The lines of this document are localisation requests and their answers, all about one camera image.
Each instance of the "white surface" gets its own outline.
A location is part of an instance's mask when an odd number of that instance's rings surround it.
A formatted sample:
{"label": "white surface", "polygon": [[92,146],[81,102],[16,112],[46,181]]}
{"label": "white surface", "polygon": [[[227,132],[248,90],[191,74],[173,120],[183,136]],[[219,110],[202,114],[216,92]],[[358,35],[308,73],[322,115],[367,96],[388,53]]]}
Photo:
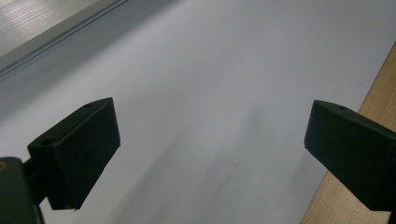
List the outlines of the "white surface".
{"label": "white surface", "polygon": [[325,169],[314,99],[357,110],[396,36],[395,1],[130,1],[0,82],[1,154],[114,97],[119,151],[47,223],[298,223]]}

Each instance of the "screw hole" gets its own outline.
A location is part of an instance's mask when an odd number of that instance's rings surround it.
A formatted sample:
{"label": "screw hole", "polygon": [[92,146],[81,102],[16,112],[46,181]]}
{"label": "screw hole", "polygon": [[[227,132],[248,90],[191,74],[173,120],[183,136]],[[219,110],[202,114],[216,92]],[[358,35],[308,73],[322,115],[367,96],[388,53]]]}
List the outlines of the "screw hole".
{"label": "screw hole", "polygon": [[43,146],[47,146],[47,145],[52,144],[53,142],[55,142],[55,139],[49,138],[49,139],[46,139],[46,140],[44,140],[43,142],[41,142],[41,144],[42,144]]}

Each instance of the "wooden surface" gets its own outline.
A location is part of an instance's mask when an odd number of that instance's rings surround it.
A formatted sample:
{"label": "wooden surface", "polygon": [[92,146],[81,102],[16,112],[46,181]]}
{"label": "wooden surface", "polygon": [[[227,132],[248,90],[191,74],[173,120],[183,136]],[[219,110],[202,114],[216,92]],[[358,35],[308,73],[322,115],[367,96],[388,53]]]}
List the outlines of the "wooden surface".
{"label": "wooden surface", "polygon": [[[393,46],[359,113],[396,131],[396,45]],[[328,172],[302,223],[388,223],[389,212],[372,212]]]}
{"label": "wooden surface", "polygon": [[0,70],[117,0],[0,1]]}

